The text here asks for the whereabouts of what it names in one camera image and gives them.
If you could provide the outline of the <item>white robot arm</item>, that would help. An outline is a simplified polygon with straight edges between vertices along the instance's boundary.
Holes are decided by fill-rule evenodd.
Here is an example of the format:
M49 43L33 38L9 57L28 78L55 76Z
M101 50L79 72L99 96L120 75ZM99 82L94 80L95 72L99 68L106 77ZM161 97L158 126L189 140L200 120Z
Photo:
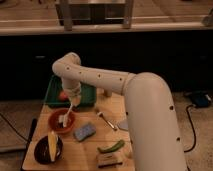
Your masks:
M89 68L68 53L52 65L70 98L86 83L124 97L135 171L187 171L170 88L160 76Z

